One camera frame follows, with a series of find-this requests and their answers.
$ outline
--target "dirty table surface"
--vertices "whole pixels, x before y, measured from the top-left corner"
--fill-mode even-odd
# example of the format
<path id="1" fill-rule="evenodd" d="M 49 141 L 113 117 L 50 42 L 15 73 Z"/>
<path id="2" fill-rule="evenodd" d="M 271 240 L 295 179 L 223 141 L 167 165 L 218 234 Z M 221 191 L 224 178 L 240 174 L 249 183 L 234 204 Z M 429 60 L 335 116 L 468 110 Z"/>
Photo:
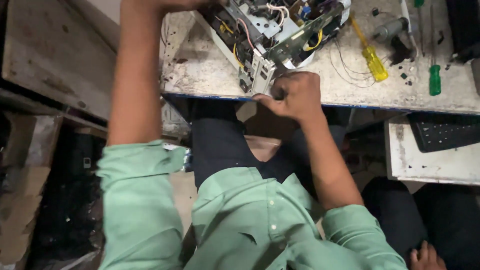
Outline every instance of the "dirty table surface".
<path id="1" fill-rule="evenodd" d="M 389 78 L 383 82 L 374 83 L 370 77 L 365 59 L 361 55 L 360 40 L 350 26 L 340 31 L 338 40 L 345 65 L 356 72 L 349 72 L 354 79 L 349 77 L 347 69 L 343 67 L 339 49 L 334 42 L 317 51 L 313 62 L 303 70 L 320 74 L 322 103 L 360 108 L 480 114 L 480 96 L 475 89 L 471 66 L 452 63 L 447 67 L 453 45 L 447 9 L 443 1 L 435 1 L 434 6 L 437 18 L 435 40 L 440 39 L 440 30 L 444 34 L 443 42 L 436 47 L 437 63 L 441 66 L 442 94 L 435 97 L 429 95 L 432 50 L 430 3 L 430 0 L 426 0 L 423 7 L 425 57 L 420 52 L 414 62 L 404 61 L 389 66 L 387 56 L 392 53 L 391 49 L 387 45 L 374 43 L 377 55 L 386 62 L 389 72 Z M 378 7 L 382 12 L 376 17 L 372 16 L 374 7 Z M 367 36 L 376 26 L 401 14 L 398 1 L 388 0 L 354 1 L 351 10 L 355 12 L 358 24 Z M 418 20 L 417 10 L 409 6 L 409 11 L 415 24 Z M 171 14 L 164 35 L 167 36 L 167 46 L 161 82 L 166 93 L 191 97 L 250 99 L 238 86 L 237 70 L 190 13 Z M 402 40 L 410 47 L 406 34 L 402 35 Z M 415 32 L 415 37 L 420 47 L 418 32 Z M 402 73 L 408 77 L 401 78 Z"/>
<path id="2" fill-rule="evenodd" d="M 426 183 L 480 185 L 480 143 L 421 153 L 406 116 L 385 122 L 388 178 Z"/>

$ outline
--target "red wire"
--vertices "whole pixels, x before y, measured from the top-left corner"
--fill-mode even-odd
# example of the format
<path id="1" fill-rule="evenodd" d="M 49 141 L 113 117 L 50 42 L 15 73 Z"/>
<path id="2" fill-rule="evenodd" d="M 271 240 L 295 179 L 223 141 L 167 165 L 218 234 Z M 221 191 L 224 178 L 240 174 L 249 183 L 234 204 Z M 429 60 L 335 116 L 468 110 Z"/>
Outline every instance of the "red wire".
<path id="1" fill-rule="evenodd" d="M 250 44 L 250 46 L 252 47 L 252 49 L 255 49 L 255 47 L 253 46 L 252 42 L 250 41 L 250 34 L 248 33 L 248 28 L 247 28 L 247 24 L 240 18 L 237 19 L 238 21 L 240 21 L 242 24 L 243 24 L 243 27 L 245 28 L 245 32 L 247 33 L 247 40 L 248 40 L 248 43 Z"/>

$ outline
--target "disassembled printer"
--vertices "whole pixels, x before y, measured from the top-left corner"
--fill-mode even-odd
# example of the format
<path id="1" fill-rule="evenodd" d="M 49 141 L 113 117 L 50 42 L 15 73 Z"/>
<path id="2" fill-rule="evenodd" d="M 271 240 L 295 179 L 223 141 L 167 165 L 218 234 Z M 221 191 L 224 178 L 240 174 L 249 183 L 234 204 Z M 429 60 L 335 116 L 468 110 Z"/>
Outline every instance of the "disassembled printer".
<path id="1" fill-rule="evenodd" d="M 273 79 L 313 59 L 348 19 L 350 0 L 229 0 L 194 12 L 248 95 L 270 94 Z"/>

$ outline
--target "dark trousers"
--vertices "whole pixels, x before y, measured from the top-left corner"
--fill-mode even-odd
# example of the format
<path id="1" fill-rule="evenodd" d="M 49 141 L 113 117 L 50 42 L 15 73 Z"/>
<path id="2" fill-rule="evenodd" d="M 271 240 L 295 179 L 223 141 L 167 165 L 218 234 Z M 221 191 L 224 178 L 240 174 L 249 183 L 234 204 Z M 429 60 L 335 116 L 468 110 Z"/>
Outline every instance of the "dark trousers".
<path id="1" fill-rule="evenodd" d="M 408 265 L 410 251 L 427 240 L 448 270 L 480 269 L 480 208 L 470 187 L 426 184 L 411 195 L 402 182 L 379 177 L 362 197 Z"/>
<path id="2" fill-rule="evenodd" d="M 237 120 L 234 102 L 199 99 L 192 109 L 192 168 L 197 188 L 211 175 L 223 169 L 256 167 L 264 179 L 280 183 L 295 173 L 309 193 L 316 197 L 307 144 L 302 131 L 294 132 L 276 154 L 266 162 L 257 160 L 244 137 L 243 124 Z M 342 126 L 330 126 L 339 146 L 345 136 Z"/>

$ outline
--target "green screwdriver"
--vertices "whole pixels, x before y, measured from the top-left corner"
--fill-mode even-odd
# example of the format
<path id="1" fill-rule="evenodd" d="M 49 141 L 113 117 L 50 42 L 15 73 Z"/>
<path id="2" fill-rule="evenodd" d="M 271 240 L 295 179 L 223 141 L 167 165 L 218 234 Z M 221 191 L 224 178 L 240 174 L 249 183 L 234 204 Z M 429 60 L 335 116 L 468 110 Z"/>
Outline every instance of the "green screwdriver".
<path id="1" fill-rule="evenodd" d="M 432 19 L 432 66 L 430 67 L 430 96 L 439 95 L 442 92 L 442 82 L 440 80 L 440 66 L 437 65 L 437 54 L 435 51 L 435 25 L 433 16 L 433 5 L 430 6 L 430 17 Z"/>

